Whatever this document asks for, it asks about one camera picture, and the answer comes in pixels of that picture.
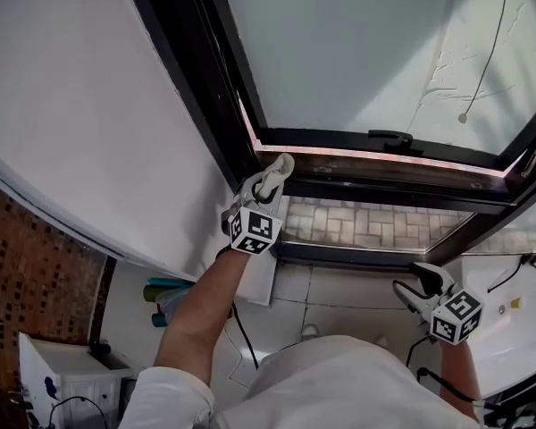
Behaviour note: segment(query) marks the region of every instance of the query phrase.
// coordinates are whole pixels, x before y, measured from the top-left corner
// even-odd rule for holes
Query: window latch
[[[402,156],[420,156],[423,151],[420,149],[412,149],[413,135],[405,132],[397,132],[395,130],[369,130],[367,136],[370,139],[387,139],[383,145],[386,152],[399,154]]]
[[[532,156],[530,157],[528,163],[524,167],[524,170],[522,171],[522,173],[520,173],[520,176],[522,176],[523,178],[528,178],[528,175],[534,169],[534,165],[536,165],[536,148],[534,149],[534,152],[532,153]]]

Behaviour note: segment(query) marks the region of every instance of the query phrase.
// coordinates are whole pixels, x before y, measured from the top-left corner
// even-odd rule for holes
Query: brick wall
[[[87,344],[105,255],[67,236],[0,191],[0,427],[26,427],[10,405],[20,386],[18,332]]]

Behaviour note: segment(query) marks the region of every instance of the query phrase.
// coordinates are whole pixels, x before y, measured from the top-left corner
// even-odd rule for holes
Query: frosted glass
[[[536,112],[536,0],[229,0],[271,128],[408,131],[499,154]]]
[[[536,203],[508,226],[469,253],[527,253],[536,251]]]

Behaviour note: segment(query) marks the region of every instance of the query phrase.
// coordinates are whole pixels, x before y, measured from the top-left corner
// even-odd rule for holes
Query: person
[[[386,349],[351,337],[303,341],[266,357],[244,401],[214,413],[213,350],[249,255],[221,254],[188,293],[141,372],[121,429],[478,428],[473,408],[426,390]],[[441,344],[442,377],[479,399],[465,342]]]

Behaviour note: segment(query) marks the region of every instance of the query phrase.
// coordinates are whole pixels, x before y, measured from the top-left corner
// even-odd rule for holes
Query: window handle
[[[392,143],[385,142],[383,148],[385,151],[406,156],[420,156],[423,151],[412,149],[413,135],[395,130],[369,130],[367,136],[370,139],[387,139],[394,140]]]

